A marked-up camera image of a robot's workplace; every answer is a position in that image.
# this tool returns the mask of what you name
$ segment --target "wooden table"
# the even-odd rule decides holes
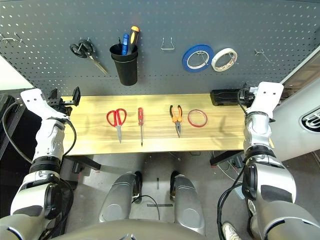
[[[180,138],[169,114],[170,105],[176,114],[177,105],[182,107]],[[139,107],[144,113],[142,147]],[[213,106],[209,94],[82,96],[79,106],[72,108],[70,119],[77,132],[77,141],[69,155],[243,149],[244,113],[241,108]],[[127,112],[121,127],[122,143],[119,143],[116,128],[106,120],[106,114],[118,108]],[[207,114],[204,127],[189,124],[188,113],[192,109]],[[70,147],[73,139],[73,132],[67,126],[65,149]]]

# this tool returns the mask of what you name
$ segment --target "pen holder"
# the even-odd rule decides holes
[[[122,54],[122,44],[116,44],[110,47],[111,58],[114,61],[118,72],[120,82],[125,86],[132,86],[138,81],[137,57],[138,48],[134,47],[129,55]]]

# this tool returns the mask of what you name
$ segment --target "pegboard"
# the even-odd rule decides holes
[[[280,82],[320,44],[320,3],[287,0],[23,0],[0,2],[0,33],[23,39],[0,54],[30,83],[48,94],[148,95],[209,93],[244,83]],[[138,82],[121,85],[109,48],[139,26]],[[89,59],[69,49],[90,38],[104,75]],[[175,50],[161,50],[162,40]],[[211,66],[183,69],[190,47],[207,44],[217,53],[233,48],[238,64],[224,72]],[[255,56],[263,49],[264,56]]]

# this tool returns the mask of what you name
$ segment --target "red screwdriver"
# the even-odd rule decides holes
[[[141,136],[141,147],[143,145],[143,137],[142,137],[142,125],[144,124],[144,110],[142,107],[138,108],[138,120],[140,125],[140,136]]]

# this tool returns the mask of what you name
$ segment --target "white shoe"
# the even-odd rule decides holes
[[[226,240],[241,240],[236,229],[228,222],[222,225],[222,231]]]
[[[252,213],[252,215],[256,214],[256,206],[250,199],[248,199],[248,208],[249,208],[250,212]]]

